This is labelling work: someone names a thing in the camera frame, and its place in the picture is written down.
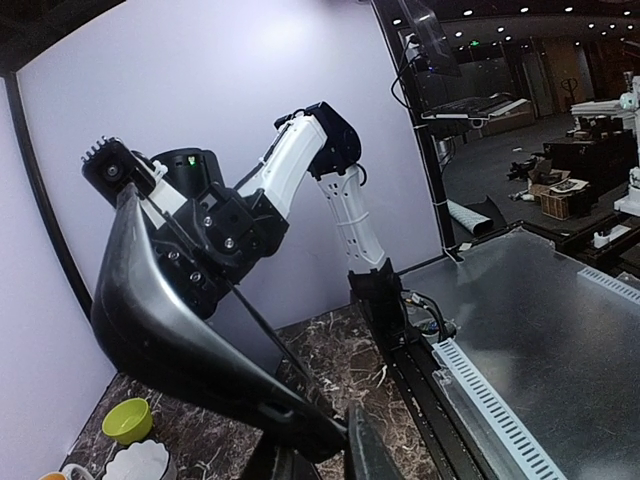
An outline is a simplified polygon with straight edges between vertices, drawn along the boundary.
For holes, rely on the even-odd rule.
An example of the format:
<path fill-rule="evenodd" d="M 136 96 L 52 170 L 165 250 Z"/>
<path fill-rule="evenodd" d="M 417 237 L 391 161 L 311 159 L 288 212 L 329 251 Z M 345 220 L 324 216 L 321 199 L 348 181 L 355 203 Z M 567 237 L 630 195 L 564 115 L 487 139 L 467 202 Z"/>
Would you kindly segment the black phone case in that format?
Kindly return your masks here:
<path fill-rule="evenodd" d="M 268 434 L 313 463 L 347 446 L 347 429 L 201 320 L 154 258 L 137 188 L 116 197 L 90 324 L 121 372 L 165 395 Z"/>

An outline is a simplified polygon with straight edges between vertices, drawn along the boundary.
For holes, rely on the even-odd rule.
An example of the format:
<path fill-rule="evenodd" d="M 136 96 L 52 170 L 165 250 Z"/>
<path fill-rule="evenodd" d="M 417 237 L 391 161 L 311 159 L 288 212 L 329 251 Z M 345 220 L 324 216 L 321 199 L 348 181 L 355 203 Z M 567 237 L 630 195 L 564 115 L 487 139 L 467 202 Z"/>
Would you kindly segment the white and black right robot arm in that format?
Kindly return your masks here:
<path fill-rule="evenodd" d="M 384 148 L 370 161 L 371 178 L 364 189 L 371 223 L 381 247 L 398 269 L 410 267 L 433 251 L 438 238 L 413 226 L 400 209 L 411 200 L 402 182 L 408 173 L 392 170 Z M 279 329 L 333 310 L 347 303 L 347 255 L 332 218 L 329 203 L 310 176 L 304 176 L 290 209 L 290 227 L 279 251 L 260 259 L 241 281 L 251 303 Z M 249 359 L 274 373 L 282 354 L 260 331 L 238 300 L 227 299 L 208 317 L 208 323 Z"/>

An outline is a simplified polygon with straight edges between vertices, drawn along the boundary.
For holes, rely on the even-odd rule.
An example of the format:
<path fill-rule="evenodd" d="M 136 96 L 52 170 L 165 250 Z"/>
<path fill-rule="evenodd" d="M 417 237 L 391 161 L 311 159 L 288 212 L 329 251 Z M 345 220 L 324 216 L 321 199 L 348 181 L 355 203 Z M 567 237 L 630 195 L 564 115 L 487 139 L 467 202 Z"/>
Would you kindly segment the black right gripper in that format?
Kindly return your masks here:
<path fill-rule="evenodd" d="M 165 220 L 149 234 L 159 268 L 202 320 L 260 259 L 276 253 L 289 228 L 263 190 L 243 197 L 218 182 Z"/>

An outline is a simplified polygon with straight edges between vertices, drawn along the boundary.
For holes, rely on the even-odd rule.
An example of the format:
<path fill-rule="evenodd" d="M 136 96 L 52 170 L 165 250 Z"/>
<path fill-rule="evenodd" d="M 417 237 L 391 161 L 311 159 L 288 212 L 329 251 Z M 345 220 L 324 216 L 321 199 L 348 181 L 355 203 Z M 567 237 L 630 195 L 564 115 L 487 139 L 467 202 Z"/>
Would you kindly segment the black phone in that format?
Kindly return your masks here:
<path fill-rule="evenodd" d="M 227 289 L 227 293 L 231 292 L 240 301 L 256 324 L 272 343 L 278 347 L 283 357 L 288 361 L 291 372 L 296 371 L 295 377 L 300 381 L 296 390 L 301 393 L 302 390 L 305 389 L 306 399 L 314 407 L 317 407 L 321 413 L 336 420 L 339 415 L 330 405 L 330 402 L 322 395 L 320 390 L 312 385 L 312 378 L 309 376 L 307 369 L 302 365 L 296 355 L 289 350 L 262 314 L 254 308 L 249 300 L 236 288 L 235 284 L 226 277 L 221 267 L 213 266 L 212 257 L 189 236 L 171 214 L 163 211 L 151 198 L 146 198 L 146 201 L 149 203 L 151 211 L 158 214 L 167 225 L 168 235 L 176 240 L 179 246 L 185 247 L 189 253 L 194 254 L 196 260 L 205 263 L 205 271 L 211 274 L 214 280 L 221 283 Z"/>

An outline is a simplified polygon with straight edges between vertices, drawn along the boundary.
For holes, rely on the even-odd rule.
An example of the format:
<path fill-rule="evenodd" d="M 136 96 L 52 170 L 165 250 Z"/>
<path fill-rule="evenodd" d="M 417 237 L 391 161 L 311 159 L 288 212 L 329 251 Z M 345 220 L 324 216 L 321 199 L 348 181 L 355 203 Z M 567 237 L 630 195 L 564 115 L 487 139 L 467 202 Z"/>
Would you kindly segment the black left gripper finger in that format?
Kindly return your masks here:
<path fill-rule="evenodd" d="M 346 479 L 394 479 L 395 464 L 380 435 L 358 405 L 348 409 L 348 446 L 344 454 Z"/>

